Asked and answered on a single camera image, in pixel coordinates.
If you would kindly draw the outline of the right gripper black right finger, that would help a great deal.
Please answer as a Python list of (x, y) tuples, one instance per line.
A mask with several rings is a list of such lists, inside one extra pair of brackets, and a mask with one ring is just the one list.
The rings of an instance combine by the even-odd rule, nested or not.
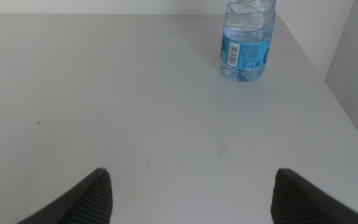
[(270, 214), (274, 224), (358, 224), (358, 212), (288, 168), (275, 175)]

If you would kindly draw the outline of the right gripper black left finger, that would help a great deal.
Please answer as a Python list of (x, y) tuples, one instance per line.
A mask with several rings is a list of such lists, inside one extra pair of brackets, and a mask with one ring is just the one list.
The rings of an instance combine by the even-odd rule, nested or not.
[(109, 224), (113, 208), (109, 172), (97, 168), (59, 198), (20, 221), (21, 224)]

